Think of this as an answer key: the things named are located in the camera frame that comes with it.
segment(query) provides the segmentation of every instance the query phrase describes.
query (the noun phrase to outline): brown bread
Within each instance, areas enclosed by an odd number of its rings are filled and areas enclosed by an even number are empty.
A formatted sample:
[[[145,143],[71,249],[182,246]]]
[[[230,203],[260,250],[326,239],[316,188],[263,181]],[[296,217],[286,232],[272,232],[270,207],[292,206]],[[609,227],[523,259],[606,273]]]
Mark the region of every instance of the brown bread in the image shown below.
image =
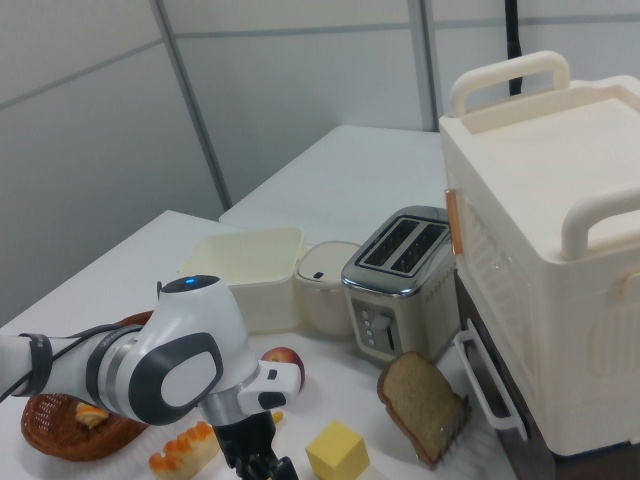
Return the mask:
[[[462,403],[442,372],[418,352],[404,353],[380,375],[378,397],[411,440],[418,458],[434,467],[445,446],[441,429],[456,416]]]

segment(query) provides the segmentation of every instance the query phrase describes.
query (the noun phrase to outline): small white container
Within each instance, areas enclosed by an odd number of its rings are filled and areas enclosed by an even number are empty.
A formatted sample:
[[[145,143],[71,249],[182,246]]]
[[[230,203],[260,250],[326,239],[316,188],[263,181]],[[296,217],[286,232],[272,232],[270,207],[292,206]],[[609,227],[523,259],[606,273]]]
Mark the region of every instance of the small white container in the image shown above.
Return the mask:
[[[324,242],[300,260],[296,280],[311,323],[320,332],[345,337],[353,335],[342,283],[342,269],[358,251],[348,242]]]
[[[178,274],[221,278],[249,333],[292,330],[303,318],[294,270],[306,249],[304,231],[296,227],[212,235],[195,246]]]

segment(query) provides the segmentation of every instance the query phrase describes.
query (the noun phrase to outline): wicker basket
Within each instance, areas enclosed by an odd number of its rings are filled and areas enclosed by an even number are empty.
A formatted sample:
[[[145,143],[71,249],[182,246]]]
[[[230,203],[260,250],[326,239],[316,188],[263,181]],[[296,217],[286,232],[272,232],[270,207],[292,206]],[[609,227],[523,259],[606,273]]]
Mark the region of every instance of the wicker basket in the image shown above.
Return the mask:
[[[125,318],[119,325],[144,325],[152,312]],[[36,450],[72,462],[104,458],[140,435],[147,425],[118,415],[89,429],[75,420],[78,400],[68,395],[32,397],[22,414],[22,435]]]

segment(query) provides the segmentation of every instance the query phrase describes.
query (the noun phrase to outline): bread loaf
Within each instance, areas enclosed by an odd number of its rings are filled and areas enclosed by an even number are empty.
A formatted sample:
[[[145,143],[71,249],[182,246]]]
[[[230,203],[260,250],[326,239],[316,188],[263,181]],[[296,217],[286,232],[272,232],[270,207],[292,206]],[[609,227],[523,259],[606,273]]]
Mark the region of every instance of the bread loaf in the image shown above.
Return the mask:
[[[167,442],[164,455],[154,453],[149,458],[149,468],[158,480],[187,480],[202,470],[219,451],[213,428],[201,421]]]
[[[441,430],[459,414],[462,399],[435,365],[417,352],[392,360],[378,379],[378,397],[409,437],[418,458],[433,467],[447,440]]]

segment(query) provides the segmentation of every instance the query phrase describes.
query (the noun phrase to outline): white wall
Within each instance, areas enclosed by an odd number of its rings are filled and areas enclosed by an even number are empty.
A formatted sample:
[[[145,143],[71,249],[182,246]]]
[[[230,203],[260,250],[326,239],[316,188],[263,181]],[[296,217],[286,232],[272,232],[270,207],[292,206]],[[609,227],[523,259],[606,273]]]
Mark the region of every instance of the white wall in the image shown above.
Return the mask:
[[[0,44],[3,324],[164,210],[222,207],[148,0],[4,2]]]
[[[233,203],[338,125],[435,128],[411,3],[164,2]]]
[[[507,58],[503,0],[433,0],[437,67],[444,112],[449,91],[465,71]],[[633,0],[519,1],[523,54],[556,51],[568,60],[572,78],[640,77],[640,2]],[[547,85],[548,77],[525,79],[523,91]],[[470,105],[503,98],[506,84],[475,95]]]

